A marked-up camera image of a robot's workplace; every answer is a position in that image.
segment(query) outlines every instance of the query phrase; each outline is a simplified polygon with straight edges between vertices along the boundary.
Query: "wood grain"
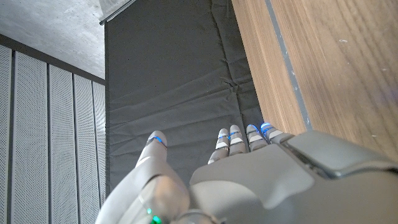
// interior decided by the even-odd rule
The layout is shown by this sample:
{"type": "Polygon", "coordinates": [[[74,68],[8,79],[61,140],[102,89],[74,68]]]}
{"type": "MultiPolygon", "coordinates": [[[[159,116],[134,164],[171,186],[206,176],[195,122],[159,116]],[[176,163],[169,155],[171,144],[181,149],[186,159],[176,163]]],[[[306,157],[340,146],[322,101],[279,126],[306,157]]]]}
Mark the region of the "wood grain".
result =
{"type": "Polygon", "coordinates": [[[303,119],[264,1],[232,0],[264,121],[299,134],[303,119]]]}
{"type": "MultiPolygon", "coordinates": [[[[264,117],[289,110],[279,118],[298,119],[295,104],[277,114],[267,108],[272,98],[284,105],[294,96],[264,0],[233,2],[264,117]],[[270,91],[266,83],[276,77],[283,84],[270,91]]],[[[313,128],[398,161],[397,1],[271,2],[313,128]]]]}

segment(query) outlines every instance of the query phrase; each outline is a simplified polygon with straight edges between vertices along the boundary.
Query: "gray wall panel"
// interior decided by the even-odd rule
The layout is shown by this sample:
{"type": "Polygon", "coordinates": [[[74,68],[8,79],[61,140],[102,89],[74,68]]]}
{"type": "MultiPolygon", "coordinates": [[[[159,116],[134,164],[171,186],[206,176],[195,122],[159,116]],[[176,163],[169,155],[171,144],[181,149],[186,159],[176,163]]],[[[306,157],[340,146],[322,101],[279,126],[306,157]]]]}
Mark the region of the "gray wall panel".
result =
{"type": "Polygon", "coordinates": [[[104,204],[106,196],[105,182],[105,86],[93,82],[94,111],[97,135],[99,192],[101,204],[104,204]]]}
{"type": "Polygon", "coordinates": [[[94,223],[100,209],[91,81],[74,76],[81,223],[94,223]]]}
{"type": "Polygon", "coordinates": [[[0,223],[7,220],[11,49],[0,45],[0,223]]]}
{"type": "Polygon", "coordinates": [[[48,223],[47,64],[16,52],[12,223],[48,223]]]}
{"type": "Polygon", "coordinates": [[[72,73],[50,65],[52,223],[78,223],[72,73]]]}

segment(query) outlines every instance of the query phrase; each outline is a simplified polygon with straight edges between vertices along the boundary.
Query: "black fabric backdrop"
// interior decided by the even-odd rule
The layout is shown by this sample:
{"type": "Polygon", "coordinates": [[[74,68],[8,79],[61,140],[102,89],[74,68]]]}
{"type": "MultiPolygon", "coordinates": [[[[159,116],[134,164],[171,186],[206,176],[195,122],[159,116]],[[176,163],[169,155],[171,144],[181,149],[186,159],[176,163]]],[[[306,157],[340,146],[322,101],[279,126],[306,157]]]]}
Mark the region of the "black fabric backdrop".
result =
{"type": "Polygon", "coordinates": [[[230,0],[137,0],[105,29],[110,190],[155,130],[188,184],[221,128],[262,123],[230,0]]]}

